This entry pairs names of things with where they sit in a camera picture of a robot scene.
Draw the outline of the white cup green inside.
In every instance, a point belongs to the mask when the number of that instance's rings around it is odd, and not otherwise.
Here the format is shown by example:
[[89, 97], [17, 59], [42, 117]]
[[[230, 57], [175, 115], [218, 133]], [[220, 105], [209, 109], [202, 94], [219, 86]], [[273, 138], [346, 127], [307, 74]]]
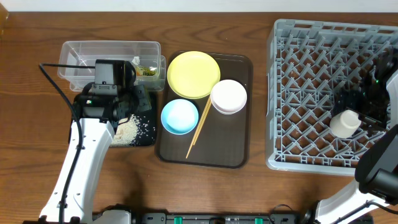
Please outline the white cup green inside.
[[350, 138], [360, 125], [359, 114], [351, 110], [339, 113], [330, 121], [331, 132], [338, 138]]

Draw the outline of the green orange snack wrapper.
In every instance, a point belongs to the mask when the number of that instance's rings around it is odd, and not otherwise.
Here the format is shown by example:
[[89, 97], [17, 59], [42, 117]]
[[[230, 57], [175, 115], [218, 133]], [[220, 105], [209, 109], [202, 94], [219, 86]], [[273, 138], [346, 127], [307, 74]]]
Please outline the green orange snack wrapper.
[[137, 76], [154, 77], [157, 74], [156, 68], [144, 67], [141, 65], [135, 66]]

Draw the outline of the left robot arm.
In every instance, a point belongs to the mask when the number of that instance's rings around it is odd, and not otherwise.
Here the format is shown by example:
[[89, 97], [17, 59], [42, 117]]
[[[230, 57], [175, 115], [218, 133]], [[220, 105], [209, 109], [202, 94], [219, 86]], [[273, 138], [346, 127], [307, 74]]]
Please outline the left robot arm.
[[134, 113], [151, 110], [144, 85], [127, 60], [98, 59], [95, 80], [73, 101], [53, 80], [49, 82], [72, 114], [69, 147], [56, 186], [37, 223], [132, 223], [132, 212], [117, 204], [93, 218], [93, 201], [105, 155], [119, 124]]

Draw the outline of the pile of white rice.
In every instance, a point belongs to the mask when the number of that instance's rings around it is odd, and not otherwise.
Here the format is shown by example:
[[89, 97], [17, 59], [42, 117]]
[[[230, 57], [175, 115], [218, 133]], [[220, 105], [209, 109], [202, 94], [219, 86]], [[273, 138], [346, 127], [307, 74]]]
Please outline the pile of white rice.
[[111, 147], [150, 146], [154, 143], [155, 127], [146, 116], [131, 115], [120, 120]]

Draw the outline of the light blue bowl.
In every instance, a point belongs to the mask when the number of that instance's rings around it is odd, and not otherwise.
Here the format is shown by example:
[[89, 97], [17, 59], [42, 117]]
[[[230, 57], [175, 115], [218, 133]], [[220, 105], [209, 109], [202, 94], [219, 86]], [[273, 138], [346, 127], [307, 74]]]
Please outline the light blue bowl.
[[168, 102], [161, 112], [161, 123], [171, 134], [184, 135], [198, 124], [197, 107], [188, 100], [176, 99]]

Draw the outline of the white pink bowl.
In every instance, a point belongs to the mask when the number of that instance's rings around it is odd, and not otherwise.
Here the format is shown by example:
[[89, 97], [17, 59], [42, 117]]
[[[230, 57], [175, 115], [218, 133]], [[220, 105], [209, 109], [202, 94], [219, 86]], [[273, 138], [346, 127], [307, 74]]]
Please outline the white pink bowl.
[[222, 114], [235, 114], [246, 105], [246, 89], [235, 80], [222, 80], [212, 89], [211, 104]]

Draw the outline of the white tissue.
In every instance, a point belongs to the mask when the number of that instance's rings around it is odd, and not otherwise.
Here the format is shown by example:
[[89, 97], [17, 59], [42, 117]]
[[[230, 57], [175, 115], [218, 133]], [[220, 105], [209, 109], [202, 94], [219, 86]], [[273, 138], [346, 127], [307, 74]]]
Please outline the white tissue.
[[133, 60], [132, 60], [132, 63], [133, 63], [134, 65], [139, 66], [139, 65], [140, 65], [140, 58], [139, 58], [138, 56], [135, 56], [135, 57], [133, 58]]

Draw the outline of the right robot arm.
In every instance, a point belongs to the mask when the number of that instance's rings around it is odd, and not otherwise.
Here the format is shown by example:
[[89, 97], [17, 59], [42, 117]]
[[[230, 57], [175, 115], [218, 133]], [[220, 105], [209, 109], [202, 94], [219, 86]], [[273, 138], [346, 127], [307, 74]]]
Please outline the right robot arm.
[[397, 213], [389, 208], [397, 205], [397, 49], [378, 60], [359, 88], [337, 95], [332, 134], [350, 137], [360, 125], [368, 132], [387, 132], [362, 155], [354, 179], [332, 197], [317, 201], [302, 223], [361, 223], [361, 216], [377, 208]]

